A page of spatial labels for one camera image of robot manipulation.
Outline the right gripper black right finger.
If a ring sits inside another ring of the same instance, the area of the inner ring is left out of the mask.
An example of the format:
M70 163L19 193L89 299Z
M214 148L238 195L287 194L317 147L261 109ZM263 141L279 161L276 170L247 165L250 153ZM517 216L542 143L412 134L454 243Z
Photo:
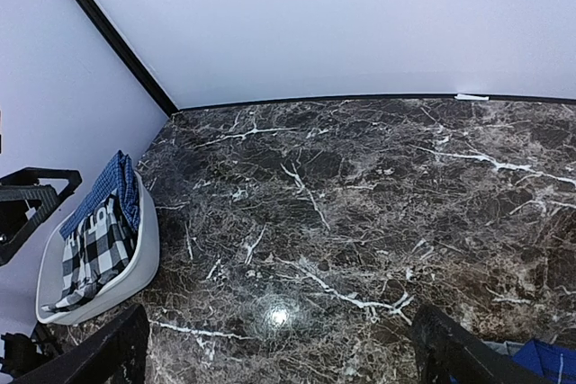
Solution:
M411 325L420 383L515 384L546 379L493 351L434 305L420 306Z

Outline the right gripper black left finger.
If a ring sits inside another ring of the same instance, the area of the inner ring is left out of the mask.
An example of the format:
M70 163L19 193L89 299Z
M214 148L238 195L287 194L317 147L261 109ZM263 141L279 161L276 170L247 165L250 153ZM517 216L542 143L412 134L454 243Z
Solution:
M73 350L15 383L143 383L149 339L146 310L135 304Z

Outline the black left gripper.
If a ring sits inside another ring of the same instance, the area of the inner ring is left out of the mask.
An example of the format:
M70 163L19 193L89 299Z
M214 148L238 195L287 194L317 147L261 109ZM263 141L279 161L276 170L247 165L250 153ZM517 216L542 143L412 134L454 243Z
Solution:
M82 183L77 170L25 167L1 178L1 265Z

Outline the black white checked shirt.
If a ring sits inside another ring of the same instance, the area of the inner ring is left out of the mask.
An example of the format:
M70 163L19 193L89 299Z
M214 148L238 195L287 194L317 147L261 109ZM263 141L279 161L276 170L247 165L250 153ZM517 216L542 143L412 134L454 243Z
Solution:
M65 239L61 298L40 310L69 312L93 300L128 266L137 240L138 232L124 217L119 198L109 195Z

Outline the grey plastic bin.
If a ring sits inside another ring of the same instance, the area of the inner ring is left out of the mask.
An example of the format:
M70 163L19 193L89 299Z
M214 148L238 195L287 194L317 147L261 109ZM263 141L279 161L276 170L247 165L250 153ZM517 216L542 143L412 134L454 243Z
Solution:
M139 175L138 239L127 267L85 305L69 311L52 313L41 309L61 297L63 272L61 259L64 240L55 227L44 247L37 280L35 313L42 324L75 326L118 306L124 300L146 288L157 274L160 262L158 217L154 201Z

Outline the small-check blue shirt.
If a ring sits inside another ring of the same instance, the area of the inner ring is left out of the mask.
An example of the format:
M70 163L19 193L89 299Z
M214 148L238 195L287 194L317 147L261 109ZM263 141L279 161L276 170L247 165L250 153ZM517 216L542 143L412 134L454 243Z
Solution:
M64 222L59 230L60 235L63 238L68 237L111 194L119 199L121 212L129 227L135 231L140 225L139 183L132 167L131 157L121 150L110 159L95 180L90 193Z

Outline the blue plaid folded shirt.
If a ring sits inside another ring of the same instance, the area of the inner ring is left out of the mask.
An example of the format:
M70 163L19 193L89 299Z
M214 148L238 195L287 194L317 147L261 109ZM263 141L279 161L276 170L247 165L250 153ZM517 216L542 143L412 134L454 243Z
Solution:
M547 344L532 339L525 344L514 342L484 342L496 353L510 358L514 363L546 378L553 383L575 384L575 351L557 344Z

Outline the white tape scrap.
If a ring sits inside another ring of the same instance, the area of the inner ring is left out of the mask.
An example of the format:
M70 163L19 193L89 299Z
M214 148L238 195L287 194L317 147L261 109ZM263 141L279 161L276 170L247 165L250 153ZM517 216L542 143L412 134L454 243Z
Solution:
M474 94L457 94L454 98L457 101L469 101L469 102L487 102L490 100L489 96L474 95Z

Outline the black corner frame post left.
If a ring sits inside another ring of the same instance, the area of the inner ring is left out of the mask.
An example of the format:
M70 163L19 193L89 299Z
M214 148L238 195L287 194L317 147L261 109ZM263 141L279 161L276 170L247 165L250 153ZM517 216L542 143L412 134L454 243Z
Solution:
M168 117L179 112L174 102L138 59L137 55L116 30L97 2L95 0L75 1L119 60L129 69L132 76L139 82L161 111Z

